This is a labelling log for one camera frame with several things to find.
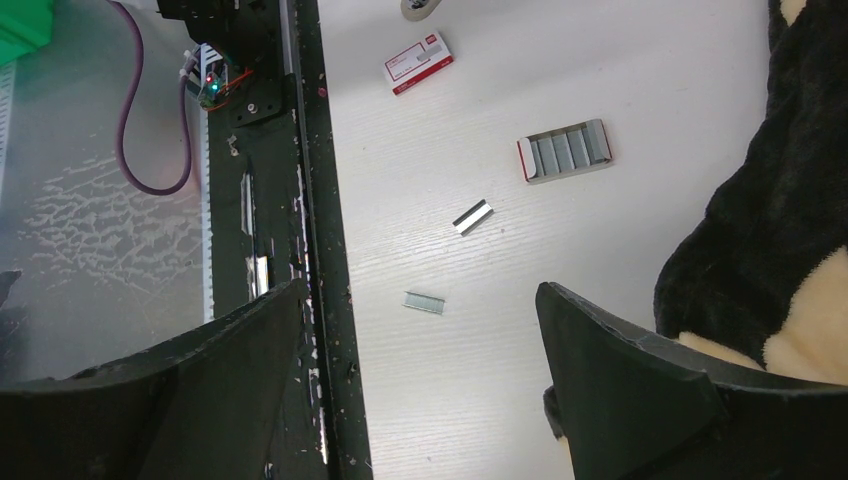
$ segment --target green plastic bin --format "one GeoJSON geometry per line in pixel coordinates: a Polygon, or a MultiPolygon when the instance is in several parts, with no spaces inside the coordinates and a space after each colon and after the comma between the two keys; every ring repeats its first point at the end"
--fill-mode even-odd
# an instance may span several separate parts
{"type": "Polygon", "coordinates": [[[0,65],[50,43],[53,0],[0,0],[0,65]]]}

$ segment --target cable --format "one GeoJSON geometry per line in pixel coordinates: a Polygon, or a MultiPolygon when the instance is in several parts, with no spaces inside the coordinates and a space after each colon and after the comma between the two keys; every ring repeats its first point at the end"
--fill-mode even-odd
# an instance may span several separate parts
{"type": "MultiPolygon", "coordinates": [[[[127,91],[127,97],[124,100],[124,105],[121,108],[120,118],[118,119],[118,130],[115,135],[115,156],[118,162],[118,167],[121,169],[121,173],[124,174],[124,177],[130,185],[138,190],[141,190],[148,195],[155,195],[159,197],[173,195],[185,186],[191,176],[191,136],[189,135],[188,117],[186,116],[185,106],[185,92],[186,84],[188,83],[188,75],[182,75],[180,78],[180,120],[182,121],[183,146],[185,148],[183,173],[180,176],[180,179],[177,180],[177,183],[173,186],[161,189],[153,188],[145,185],[141,180],[133,175],[132,170],[130,170],[129,165],[127,164],[126,156],[124,155],[124,134],[127,129],[127,119],[130,116],[130,109],[132,108],[133,101],[135,100],[135,94],[138,92],[138,84],[141,82],[141,72],[144,69],[144,41],[141,38],[141,31],[138,29],[138,24],[135,22],[132,15],[130,15],[130,12],[127,11],[126,7],[120,3],[113,2],[112,0],[106,1],[112,4],[112,6],[115,7],[115,10],[117,10],[127,22],[127,26],[129,27],[130,33],[132,34],[135,42],[135,73],[133,74],[132,81],[130,82],[130,87],[127,91]]],[[[190,72],[196,63],[197,60],[192,56],[192,58],[187,60],[186,68],[184,70],[190,72]]]]}

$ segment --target red stripe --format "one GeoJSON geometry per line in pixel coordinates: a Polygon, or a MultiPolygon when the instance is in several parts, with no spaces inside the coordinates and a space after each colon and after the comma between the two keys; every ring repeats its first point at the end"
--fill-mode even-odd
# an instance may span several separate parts
{"type": "Polygon", "coordinates": [[[430,75],[432,75],[432,74],[438,72],[439,70],[445,68],[446,66],[450,65],[451,63],[453,63],[453,56],[450,56],[450,57],[440,61],[439,63],[431,66],[427,70],[424,70],[423,72],[416,75],[414,78],[411,78],[408,81],[406,81],[405,83],[398,85],[397,87],[392,89],[392,91],[395,92],[395,95],[400,95],[401,93],[409,90],[410,87],[417,85],[421,80],[424,80],[425,78],[427,78],[430,75]]]}
{"type": "Polygon", "coordinates": [[[527,166],[524,165],[524,152],[521,151],[521,140],[515,142],[518,145],[518,154],[521,156],[521,169],[524,170],[524,181],[529,182],[530,179],[527,178],[527,166]]]}

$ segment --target white tabletop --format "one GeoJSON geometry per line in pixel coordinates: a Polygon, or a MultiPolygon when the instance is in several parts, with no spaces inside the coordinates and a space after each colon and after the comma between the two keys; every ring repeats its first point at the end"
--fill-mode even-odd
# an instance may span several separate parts
{"type": "Polygon", "coordinates": [[[762,120],[766,2],[445,0],[414,24],[319,3],[375,478],[568,478],[536,288],[653,326],[660,268],[762,120]],[[456,62],[395,97],[382,63],[433,30],[456,62]],[[525,184],[520,137],[592,118],[612,167],[525,184]]]}

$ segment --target plush toy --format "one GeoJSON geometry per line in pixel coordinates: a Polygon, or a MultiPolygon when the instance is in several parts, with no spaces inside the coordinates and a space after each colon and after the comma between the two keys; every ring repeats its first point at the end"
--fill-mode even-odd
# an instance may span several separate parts
{"type": "MultiPolygon", "coordinates": [[[[770,0],[769,14],[765,120],[660,273],[657,332],[848,385],[848,1],[770,0]]],[[[553,387],[544,403],[564,441],[553,387]]]]}

